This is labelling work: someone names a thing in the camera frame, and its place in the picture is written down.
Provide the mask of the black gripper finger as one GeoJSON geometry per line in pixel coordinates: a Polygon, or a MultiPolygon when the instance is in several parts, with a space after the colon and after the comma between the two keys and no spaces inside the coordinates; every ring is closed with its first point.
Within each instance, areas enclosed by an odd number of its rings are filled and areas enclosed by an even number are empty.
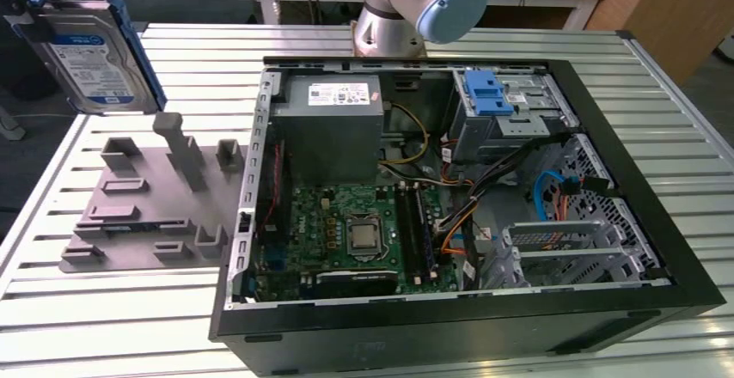
{"type": "Polygon", "coordinates": [[[44,10],[29,8],[31,23],[25,25],[25,37],[33,43],[49,43],[55,39],[55,31],[51,22],[44,17],[44,10]]]}

